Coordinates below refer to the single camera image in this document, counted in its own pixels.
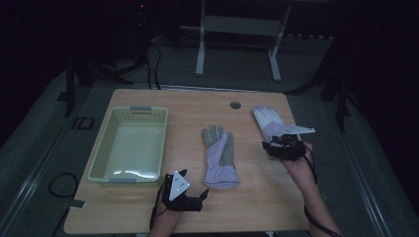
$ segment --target wooden table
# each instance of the wooden table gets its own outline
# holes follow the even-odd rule
[[[236,110],[230,102],[236,101]],[[220,91],[116,90],[104,121],[114,106],[155,106],[169,110],[162,167],[164,174],[187,169],[191,187],[186,194],[197,197],[207,187],[206,151],[201,130],[222,125],[234,136],[234,165],[240,185],[230,190],[209,191],[201,212],[185,212],[177,233],[275,231],[307,229],[303,199],[283,165],[262,148],[261,131],[252,109],[274,108],[285,123],[293,115],[283,94]],[[102,124],[98,137],[103,133]],[[96,140],[93,149],[98,148]],[[64,224],[70,234],[147,233],[158,187],[139,184],[95,183],[87,180],[90,156],[75,199],[83,208],[71,208]]]

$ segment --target basket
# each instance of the basket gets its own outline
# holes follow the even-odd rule
[[[160,177],[167,108],[114,107],[88,180],[111,183],[156,182]]]

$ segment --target person's right hand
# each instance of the person's right hand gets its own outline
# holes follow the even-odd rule
[[[293,178],[296,186],[302,191],[309,191],[309,189],[315,188],[315,180],[313,172],[311,171],[311,165],[313,164],[313,158],[311,151],[313,146],[308,143],[304,142],[305,148],[305,157],[310,162],[308,164],[307,160],[303,157],[299,157],[295,161],[283,160],[280,159],[281,163],[287,168],[288,173]]]

